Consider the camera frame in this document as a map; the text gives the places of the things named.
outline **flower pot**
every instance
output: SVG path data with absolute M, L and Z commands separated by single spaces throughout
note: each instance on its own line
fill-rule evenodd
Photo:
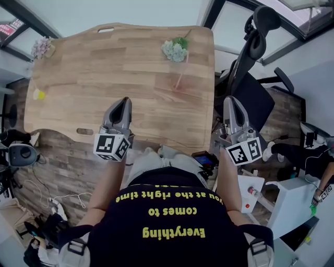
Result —
M 44 56 L 50 58 L 53 53 L 56 51 L 56 47 L 53 44 L 50 44 L 49 50 L 45 52 Z

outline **white table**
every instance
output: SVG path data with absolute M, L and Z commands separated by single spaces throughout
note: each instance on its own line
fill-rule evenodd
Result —
M 306 175 L 307 180 L 319 185 L 319 179 Z M 311 201 L 316 187 L 297 177 L 285 181 L 268 182 L 266 185 L 276 185 L 278 194 L 271 217 L 267 224 L 273 232 L 273 238 L 279 238 L 309 220 L 311 216 Z

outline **bag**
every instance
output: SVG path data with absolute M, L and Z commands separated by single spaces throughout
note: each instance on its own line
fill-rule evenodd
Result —
M 248 267 L 272 267 L 273 249 L 264 240 L 244 233 L 250 248 L 247 251 Z M 87 247 L 89 233 L 64 245 L 59 253 L 59 267 L 89 267 L 90 252 Z

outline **hand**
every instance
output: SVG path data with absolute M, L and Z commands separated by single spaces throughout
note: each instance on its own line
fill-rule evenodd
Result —
M 323 193 L 323 192 L 322 192 L 321 190 L 317 189 L 317 190 L 315 191 L 314 195 L 320 197 L 322 193 Z
M 321 202 L 321 197 L 318 195 L 318 193 L 317 192 L 315 192 L 314 193 L 314 196 L 313 196 L 313 199 L 312 199 L 312 204 L 314 205 L 314 206 L 317 206 L 318 204 L 319 204 L 319 202 Z

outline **shoe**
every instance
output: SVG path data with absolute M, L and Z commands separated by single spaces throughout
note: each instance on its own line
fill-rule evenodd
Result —
M 268 161 L 268 159 L 270 159 L 270 157 L 272 156 L 272 152 L 271 152 L 271 147 L 274 145 L 274 142 L 270 142 L 267 146 L 267 148 L 264 150 L 264 152 L 262 153 L 262 159 L 264 162 Z
M 277 160 L 282 163 L 284 161 L 284 156 L 281 154 L 277 154 Z
M 37 132 L 31 136 L 30 143 L 33 147 L 38 147 L 38 139 L 40 137 L 40 133 Z

